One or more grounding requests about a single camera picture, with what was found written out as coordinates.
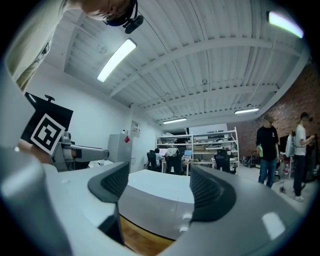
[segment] refrigerator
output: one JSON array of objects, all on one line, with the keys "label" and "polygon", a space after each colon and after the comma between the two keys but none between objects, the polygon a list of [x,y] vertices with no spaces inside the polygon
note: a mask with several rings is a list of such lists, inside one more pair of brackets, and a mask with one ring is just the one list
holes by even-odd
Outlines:
[{"label": "refrigerator", "polygon": [[111,162],[129,162],[131,165],[132,145],[134,138],[127,134],[110,134],[108,150]]}]

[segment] white wall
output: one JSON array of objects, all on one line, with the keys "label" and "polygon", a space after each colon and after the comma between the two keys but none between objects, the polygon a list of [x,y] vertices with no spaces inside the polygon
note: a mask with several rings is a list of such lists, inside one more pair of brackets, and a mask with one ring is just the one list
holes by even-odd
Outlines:
[{"label": "white wall", "polygon": [[215,131],[227,131],[227,124],[213,124],[213,125],[206,125],[206,126],[198,126],[198,127],[190,127],[189,133],[193,134],[207,134],[208,132],[215,132]]},{"label": "white wall", "polygon": [[132,146],[132,164],[131,164],[131,173],[143,170],[144,164],[147,163],[147,153],[150,150],[155,150],[156,148],[156,137],[163,135],[163,130],[161,127],[151,119],[146,118],[145,114],[137,112],[135,109],[132,109],[132,118],[131,120],[140,124],[140,137],[133,138]]},{"label": "white wall", "polygon": [[73,110],[69,131],[76,145],[106,149],[109,135],[126,129],[129,108],[46,62],[27,92],[45,100],[50,95],[53,103]]}]

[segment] poster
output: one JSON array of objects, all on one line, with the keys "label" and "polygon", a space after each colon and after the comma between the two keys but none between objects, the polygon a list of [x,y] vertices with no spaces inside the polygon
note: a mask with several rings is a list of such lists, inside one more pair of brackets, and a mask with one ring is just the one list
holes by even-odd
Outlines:
[{"label": "poster", "polygon": [[140,123],[132,121],[130,135],[133,137],[140,138]]}]

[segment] camera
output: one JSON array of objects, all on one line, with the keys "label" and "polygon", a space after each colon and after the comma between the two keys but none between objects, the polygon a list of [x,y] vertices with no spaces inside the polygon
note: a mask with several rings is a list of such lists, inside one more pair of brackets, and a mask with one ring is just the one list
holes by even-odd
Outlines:
[{"label": "camera", "polygon": [[125,28],[126,34],[131,34],[135,29],[137,29],[144,22],[144,17],[139,15],[131,20],[129,20],[126,24],[123,25]]}]

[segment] jeans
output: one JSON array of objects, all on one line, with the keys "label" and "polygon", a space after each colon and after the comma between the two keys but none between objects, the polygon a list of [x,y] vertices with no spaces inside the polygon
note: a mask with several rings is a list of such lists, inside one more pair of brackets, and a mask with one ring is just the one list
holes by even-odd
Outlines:
[{"label": "jeans", "polygon": [[258,182],[263,184],[268,176],[266,186],[271,188],[274,183],[274,177],[276,174],[277,159],[272,161],[260,160],[260,176]]},{"label": "jeans", "polygon": [[304,155],[294,155],[294,181],[293,189],[297,197],[301,196],[301,185],[304,177],[306,157]]}]

